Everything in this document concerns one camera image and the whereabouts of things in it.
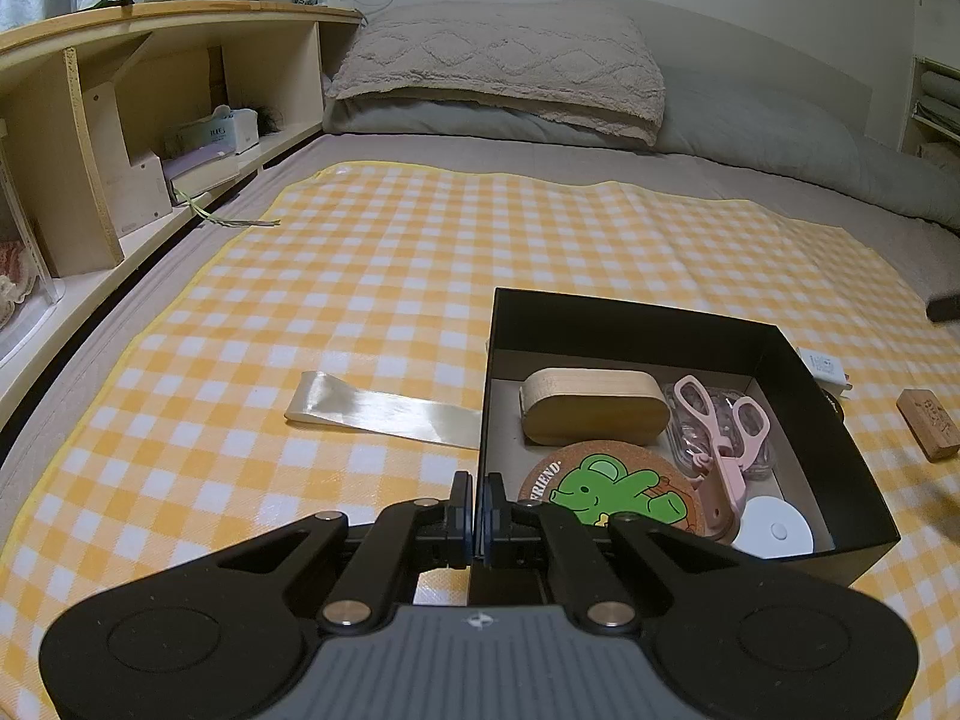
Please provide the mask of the round cork frog coaster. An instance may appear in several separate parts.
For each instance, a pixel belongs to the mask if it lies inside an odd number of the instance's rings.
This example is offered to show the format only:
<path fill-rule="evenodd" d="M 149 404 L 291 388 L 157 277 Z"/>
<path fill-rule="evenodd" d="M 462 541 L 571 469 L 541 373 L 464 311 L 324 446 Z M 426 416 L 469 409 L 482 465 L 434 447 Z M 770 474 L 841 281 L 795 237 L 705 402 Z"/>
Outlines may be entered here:
<path fill-rule="evenodd" d="M 703 505 L 679 468 L 621 440 L 585 440 L 553 450 L 530 470 L 517 497 L 561 505 L 588 527 L 605 527 L 615 514 L 633 512 L 706 533 Z"/>

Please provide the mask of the clear plastic case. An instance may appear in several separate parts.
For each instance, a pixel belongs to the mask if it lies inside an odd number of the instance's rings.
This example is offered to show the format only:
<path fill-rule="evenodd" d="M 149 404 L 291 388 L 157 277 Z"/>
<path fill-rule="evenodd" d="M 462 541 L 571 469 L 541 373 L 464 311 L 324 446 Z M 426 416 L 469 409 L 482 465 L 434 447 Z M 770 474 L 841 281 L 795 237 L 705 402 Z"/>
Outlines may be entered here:
<path fill-rule="evenodd" d="M 670 450 L 686 476 L 706 475 L 716 457 L 735 460 L 747 481 L 771 475 L 771 421 L 754 397 L 692 382 L 669 385 L 664 395 L 672 413 Z"/>

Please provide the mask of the white side shelf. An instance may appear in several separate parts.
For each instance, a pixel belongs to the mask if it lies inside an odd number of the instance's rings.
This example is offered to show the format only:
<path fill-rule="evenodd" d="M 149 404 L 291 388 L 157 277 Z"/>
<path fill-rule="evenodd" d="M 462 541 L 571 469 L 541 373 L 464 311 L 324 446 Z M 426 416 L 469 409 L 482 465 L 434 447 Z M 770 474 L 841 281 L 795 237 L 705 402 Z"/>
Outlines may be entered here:
<path fill-rule="evenodd" d="M 915 55 L 911 64 L 907 115 L 901 127 L 901 153 L 958 156 L 958 68 Z"/>

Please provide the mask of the yellow checkered cloth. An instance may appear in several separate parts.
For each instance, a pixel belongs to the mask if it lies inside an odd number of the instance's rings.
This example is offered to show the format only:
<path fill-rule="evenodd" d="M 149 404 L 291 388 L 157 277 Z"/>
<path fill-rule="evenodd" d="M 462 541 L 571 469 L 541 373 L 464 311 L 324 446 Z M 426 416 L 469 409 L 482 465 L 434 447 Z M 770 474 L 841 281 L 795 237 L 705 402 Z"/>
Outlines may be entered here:
<path fill-rule="evenodd" d="M 342 163 L 270 193 L 128 345 L 2 551 L 2 710 L 46 718 L 37 649 L 73 601 L 324 507 L 368 520 L 439 493 L 469 450 L 296 429 L 302 372 L 475 408 L 500 286 L 771 322 L 843 362 L 846 422 L 900 528 L 861 580 L 908 619 L 905 712 L 958 712 L 958 470 L 916 447 L 896 400 L 958 401 L 958 341 L 877 245 L 809 223 L 777 188 L 724 195 L 646 179 L 563 185 Z"/>

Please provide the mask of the white round disc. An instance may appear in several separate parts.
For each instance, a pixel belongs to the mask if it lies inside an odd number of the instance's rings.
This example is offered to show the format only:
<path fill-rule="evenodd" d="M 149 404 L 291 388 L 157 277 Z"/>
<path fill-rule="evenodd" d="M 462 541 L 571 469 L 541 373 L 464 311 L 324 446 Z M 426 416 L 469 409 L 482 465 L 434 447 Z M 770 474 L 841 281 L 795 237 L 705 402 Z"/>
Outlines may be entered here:
<path fill-rule="evenodd" d="M 732 546 L 750 556 L 778 559 L 812 554 L 815 541 L 794 505 L 779 497 L 757 496 L 747 500 Z"/>

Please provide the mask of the black cardboard box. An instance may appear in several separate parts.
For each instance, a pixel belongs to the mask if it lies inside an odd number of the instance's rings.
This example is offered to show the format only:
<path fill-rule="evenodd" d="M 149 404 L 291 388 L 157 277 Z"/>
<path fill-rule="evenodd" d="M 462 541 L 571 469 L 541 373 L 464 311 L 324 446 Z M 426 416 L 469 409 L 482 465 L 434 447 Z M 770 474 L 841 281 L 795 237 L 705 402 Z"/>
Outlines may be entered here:
<path fill-rule="evenodd" d="M 692 310 L 498 289 L 480 478 L 584 525 L 643 514 L 838 583 L 900 538 L 786 337 Z"/>

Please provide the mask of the oval wooden box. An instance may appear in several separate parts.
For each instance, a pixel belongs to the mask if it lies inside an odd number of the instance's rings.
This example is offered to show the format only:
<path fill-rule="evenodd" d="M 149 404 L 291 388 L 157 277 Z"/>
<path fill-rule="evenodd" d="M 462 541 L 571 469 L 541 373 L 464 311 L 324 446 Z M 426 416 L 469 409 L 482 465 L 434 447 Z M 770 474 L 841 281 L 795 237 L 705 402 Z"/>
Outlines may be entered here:
<path fill-rule="evenodd" d="M 643 371 L 545 367 L 519 387 L 523 433 L 540 445 L 621 440 L 646 445 L 669 424 L 659 382 Z"/>

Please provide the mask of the purple book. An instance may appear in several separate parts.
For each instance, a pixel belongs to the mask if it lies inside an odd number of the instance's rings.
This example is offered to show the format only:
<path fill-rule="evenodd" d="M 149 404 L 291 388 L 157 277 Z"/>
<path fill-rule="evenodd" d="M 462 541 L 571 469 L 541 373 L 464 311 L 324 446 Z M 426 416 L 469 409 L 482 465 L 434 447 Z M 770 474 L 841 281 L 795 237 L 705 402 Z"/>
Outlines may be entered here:
<path fill-rule="evenodd" d="M 238 155 L 212 143 L 161 163 L 171 202 L 180 205 L 232 181 L 239 171 Z"/>

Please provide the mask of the grey pillow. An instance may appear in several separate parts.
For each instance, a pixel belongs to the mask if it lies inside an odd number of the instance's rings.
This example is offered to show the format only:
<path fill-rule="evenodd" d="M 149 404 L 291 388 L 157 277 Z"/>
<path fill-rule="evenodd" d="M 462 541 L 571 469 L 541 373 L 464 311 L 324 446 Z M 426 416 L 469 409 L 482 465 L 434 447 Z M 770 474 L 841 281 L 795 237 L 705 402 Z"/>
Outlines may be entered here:
<path fill-rule="evenodd" d="M 459 135 L 529 143 L 686 154 L 815 184 L 908 218 L 958 229 L 958 179 L 928 161 L 862 137 L 791 94 L 703 71 L 665 67 L 658 138 L 607 135 L 527 110 L 473 101 L 368 94 L 332 101 L 331 133 Z"/>

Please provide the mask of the beige textured pillow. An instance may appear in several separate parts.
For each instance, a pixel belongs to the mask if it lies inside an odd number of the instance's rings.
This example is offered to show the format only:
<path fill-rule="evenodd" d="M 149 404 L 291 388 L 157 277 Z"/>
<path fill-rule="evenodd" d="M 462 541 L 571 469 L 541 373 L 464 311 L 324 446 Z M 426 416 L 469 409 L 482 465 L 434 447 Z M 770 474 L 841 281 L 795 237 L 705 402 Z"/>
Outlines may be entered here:
<path fill-rule="evenodd" d="M 391 8 L 355 34 L 332 78 L 336 103 L 371 96 L 522 110 L 644 146 L 665 112 L 640 28 L 596 2 Z"/>

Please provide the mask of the carved wooden block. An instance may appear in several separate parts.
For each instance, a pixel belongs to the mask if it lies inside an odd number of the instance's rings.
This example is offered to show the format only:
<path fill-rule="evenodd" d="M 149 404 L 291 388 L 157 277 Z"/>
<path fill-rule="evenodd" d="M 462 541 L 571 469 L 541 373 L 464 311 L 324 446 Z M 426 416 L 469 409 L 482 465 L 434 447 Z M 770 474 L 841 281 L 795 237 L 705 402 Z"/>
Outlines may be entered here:
<path fill-rule="evenodd" d="M 905 388 L 896 399 L 896 408 L 929 461 L 947 460 L 958 454 L 957 424 L 931 390 Z"/>

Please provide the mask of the wooden bedside shelf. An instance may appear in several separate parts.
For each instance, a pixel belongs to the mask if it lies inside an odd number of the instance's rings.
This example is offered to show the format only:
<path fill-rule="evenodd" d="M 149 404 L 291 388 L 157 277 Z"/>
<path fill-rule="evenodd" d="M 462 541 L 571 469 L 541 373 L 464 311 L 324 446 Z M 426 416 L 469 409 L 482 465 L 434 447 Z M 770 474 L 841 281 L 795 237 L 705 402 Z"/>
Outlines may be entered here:
<path fill-rule="evenodd" d="M 2 332 L 2 413 L 133 271 L 189 221 L 161 174 L 164 137 L 218 104 L 274 128 L 236 185 L 319 133 L 322 76 L 349 8 L 179 0 L 57 16 L 2 36 L 2 199 L 39 283 Z"/>

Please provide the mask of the clear box with trinkets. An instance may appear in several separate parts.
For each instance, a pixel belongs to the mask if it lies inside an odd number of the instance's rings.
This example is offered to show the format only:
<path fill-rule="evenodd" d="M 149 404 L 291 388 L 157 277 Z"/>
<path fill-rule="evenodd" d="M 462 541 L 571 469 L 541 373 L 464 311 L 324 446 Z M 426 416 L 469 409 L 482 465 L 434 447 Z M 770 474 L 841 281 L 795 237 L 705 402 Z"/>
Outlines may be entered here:
<path fill-rule="evenodd" d="M 2 176 L 2 362 L 25 346 L 60 296 L 13 184 Z"/>

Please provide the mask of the tissue box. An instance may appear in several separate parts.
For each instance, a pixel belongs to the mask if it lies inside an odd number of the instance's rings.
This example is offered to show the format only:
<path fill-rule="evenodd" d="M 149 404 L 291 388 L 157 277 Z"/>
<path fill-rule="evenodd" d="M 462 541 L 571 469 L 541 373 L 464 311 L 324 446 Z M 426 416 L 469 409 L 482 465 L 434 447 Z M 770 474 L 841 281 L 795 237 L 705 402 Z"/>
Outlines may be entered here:
<path fill-rule="evenodd" d="M 260 142 L 257 112 L 249 107 L 218 106 L 212 114 L 174 127 L 164 135 L 169 158 L 217 145 L 226 153 L 241 154 Z"/>

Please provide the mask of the white charger adapter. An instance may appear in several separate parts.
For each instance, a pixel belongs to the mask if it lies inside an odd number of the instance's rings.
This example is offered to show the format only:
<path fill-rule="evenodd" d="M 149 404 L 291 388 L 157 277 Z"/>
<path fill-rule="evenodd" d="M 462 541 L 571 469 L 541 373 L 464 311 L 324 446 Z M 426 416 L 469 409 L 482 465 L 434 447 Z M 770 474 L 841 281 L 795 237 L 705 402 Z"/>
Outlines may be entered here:
<path fill-rule="evenodd" d="M 853 388 L 850 376 L 846 374 L 843 364 L 836 356 L 807 348 L 799 348 L 797 354 L 823 390 L 835 397 L 841 397 Z"/>

